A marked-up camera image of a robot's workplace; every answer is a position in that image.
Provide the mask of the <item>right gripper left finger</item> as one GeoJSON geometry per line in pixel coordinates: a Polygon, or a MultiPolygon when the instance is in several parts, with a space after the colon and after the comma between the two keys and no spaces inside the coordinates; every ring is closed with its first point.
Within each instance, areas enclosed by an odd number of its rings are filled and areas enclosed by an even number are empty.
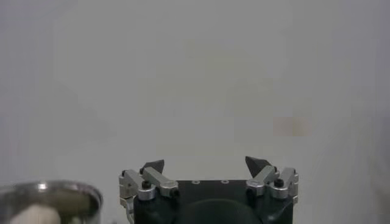
{"type": "Polygon", "coordinates": [[[146,163],[139,171],[123,170],[119,175],[119,203],[127,213],[135,209],[135,200],[150,202],[158,196],[177,198],[179,182],[165,177],[163,159],[146,163]]]}

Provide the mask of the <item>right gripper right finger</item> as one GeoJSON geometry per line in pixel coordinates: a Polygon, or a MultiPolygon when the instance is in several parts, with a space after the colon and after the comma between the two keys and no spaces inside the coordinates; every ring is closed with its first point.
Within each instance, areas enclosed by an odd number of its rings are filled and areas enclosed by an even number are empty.
{"type": "Polygon", "coordinates": [[[246,180],[246,188],[256,197],[268,194],[274,200],[291,199],[293,204],[298,202],[299,174],[296,169],[286,167],[281,171],[266,159],[246,156],[245,162],[252,176],[246,180]]]}

